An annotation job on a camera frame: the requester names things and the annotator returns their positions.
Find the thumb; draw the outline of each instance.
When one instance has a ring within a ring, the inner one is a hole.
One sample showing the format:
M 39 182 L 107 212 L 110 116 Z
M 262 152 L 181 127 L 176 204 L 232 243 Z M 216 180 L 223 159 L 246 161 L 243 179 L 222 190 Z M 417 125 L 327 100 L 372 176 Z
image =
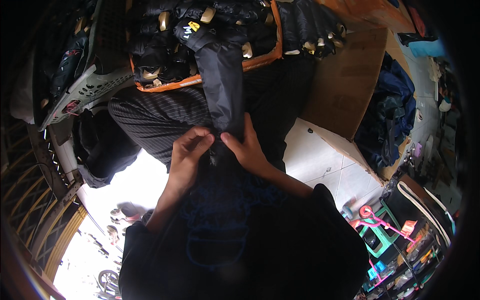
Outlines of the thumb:
M 237 140 L 236 137 L 228 132 L 222 132 L 220 138 L 223 143 L 237 156 L 243 149 L 243 145 Z
M 215 137 L 213 134 L 208 134 L 206 135 L 201 141 L 198 142 L 197 146 L 195 146 L 195 149 L 190 153 L 190 155 L 196 159 L 200 159 L 203 153 L 205 153 L 208 148 L 213 144 L 215 141 Z

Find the hand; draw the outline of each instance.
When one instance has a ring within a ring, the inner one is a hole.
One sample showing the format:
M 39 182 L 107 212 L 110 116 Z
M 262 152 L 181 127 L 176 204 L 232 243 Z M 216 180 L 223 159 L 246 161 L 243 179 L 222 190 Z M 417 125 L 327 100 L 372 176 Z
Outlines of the hand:
M 173 142 L 170 174 L 166 190 L 183 195 L 194 183 L 198 161 L 215 141 L 210 130 L 195 126 Z
M 265 158 L 257 133 L 253 129 L 252 119 L 249 113 L 245 113 L 244 141 L 241 144 L 237 138 L 228 132 L 220 135 L 223 143 L 235 154 L 241 166 L 253 175 L 263 177 L 264 173 L 272 168 Z

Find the person's right hand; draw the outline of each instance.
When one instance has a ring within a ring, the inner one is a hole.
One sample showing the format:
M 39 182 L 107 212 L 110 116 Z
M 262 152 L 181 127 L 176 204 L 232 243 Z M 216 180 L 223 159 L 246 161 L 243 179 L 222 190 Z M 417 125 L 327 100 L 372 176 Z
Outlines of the person's right hand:
M 257 133 L 253 129 L 252 119 L 249 113 L 245 113 L 244 141 L 241 144 L 237 138 L 228 132 L 220 135 L 223 143 L 235 154 L 241 166 L 253 175 L 262 177 L 270 170 L 272 165 L 265 158 Z

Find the open cardboard box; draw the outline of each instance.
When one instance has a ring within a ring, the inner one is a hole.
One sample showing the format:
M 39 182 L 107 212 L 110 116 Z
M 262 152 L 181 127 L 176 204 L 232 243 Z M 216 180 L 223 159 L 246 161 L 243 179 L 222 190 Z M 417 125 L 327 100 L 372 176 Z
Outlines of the open cardboard box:
M 395 173 L 410 138 L 398 148 L 400 158 L 395 164 L 379 169 L 378 173 L 368 165 L 353 139 L 372 98 L 385 52 L 398 61 L 411 79 L 407 61 L 388 28 L 350 33 L 344 48 L 317 63 L 310 96 L 301 115 L 312 123 L 313 131 L 362 166 L 382 186 Z

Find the person's left hand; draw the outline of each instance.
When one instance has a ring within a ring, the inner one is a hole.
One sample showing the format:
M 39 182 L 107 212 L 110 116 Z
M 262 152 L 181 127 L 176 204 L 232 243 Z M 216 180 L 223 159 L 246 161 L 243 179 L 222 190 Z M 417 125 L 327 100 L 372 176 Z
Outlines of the person's left hand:
M 215 141 L 206 127 L 195 126 L 173 142 L 170 174 L 165 189 L 183 195 L 194 183 L 198 161 Z

